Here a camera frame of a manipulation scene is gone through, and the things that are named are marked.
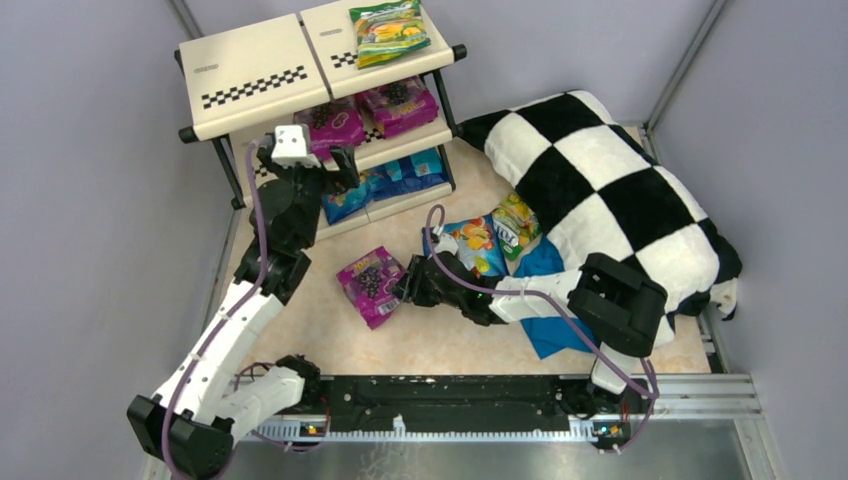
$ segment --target metal floor panel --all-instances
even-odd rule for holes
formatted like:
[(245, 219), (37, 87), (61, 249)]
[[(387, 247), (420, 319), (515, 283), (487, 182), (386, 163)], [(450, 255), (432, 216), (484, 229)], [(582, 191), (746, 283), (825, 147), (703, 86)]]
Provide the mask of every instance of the metal floor panel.
[(622, 456), (588, 444), (340, 443), (307, 454), (239, 445), (225, 479), (750, 479), (733, 421), (654, 421)]

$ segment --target black and white checkered pillow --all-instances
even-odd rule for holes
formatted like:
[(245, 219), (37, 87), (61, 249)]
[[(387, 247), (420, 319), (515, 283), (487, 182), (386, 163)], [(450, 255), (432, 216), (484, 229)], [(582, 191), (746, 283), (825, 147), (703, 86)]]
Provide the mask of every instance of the black and white checkered pillow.
[[(536, 213), (566, 269), (603, 252), (668, 291), (666, 312), (709, 303), (730, 318), (742, 265), (692, 194), (590, 93), (573, 91), (463, 122), (461, 137)], [(657, 345), (673, 338), (663, 322)]]

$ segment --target green snack bag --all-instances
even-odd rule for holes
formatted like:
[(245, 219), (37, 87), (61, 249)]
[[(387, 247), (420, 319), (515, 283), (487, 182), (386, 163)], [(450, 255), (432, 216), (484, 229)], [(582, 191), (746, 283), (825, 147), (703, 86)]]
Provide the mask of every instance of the green snack bag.
[(419, 0), (350, 9), (356, 29), (359, 68), (380, 65), (430, 45)]
[(492, 211), (495, 231), (507, 260), (515, 260), (530, 242), (539, 236), (539, 221), (516, 193), (510, 193)]

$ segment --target gray wall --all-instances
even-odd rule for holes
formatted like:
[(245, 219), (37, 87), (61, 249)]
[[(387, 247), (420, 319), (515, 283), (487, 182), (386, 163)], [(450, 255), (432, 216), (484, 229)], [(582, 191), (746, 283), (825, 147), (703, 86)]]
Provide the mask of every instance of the gray wall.
[(659, 127), (662, 160), (739, 249), (736, 320), (793, 478), (845, 478), (848, 3), (737, 1)]
[[(328, 0), (188, 0), (207, 35)], [(563, 90), (591, 90), (623, 123), (644, 122), (711, 0), (425, 0), (468, 58), (445, 70), (460, 120)]]
[(230, 217), (165, 2), (0, 7), (3, 478), (133, 478), (125, 417), (199, 334)]

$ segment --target blue towel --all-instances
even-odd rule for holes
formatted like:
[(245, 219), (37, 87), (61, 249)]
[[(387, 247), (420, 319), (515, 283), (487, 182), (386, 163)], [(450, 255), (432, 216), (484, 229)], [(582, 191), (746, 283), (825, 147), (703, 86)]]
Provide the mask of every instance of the blue towel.
[[(534, 275), (548, 275), (565, 271), (562, 257), (556, 247), (545, 237), (542, 237), (539, 245), (521, 259), (521, 264), (513, 273), (514, 277), (531, 277)], [(595, 341), (595, 336), (586, 325), (579, 319), (575, 319), (583, 333)], [(560, 317), (549, 318), (526, 318), (521, 321), (527, 338), (533, 344), (539, 358), (545, 358), (564, 349), (573, 348), (581, 352), (588, 352), (589, 348), (580, 341), (574, 330)]]

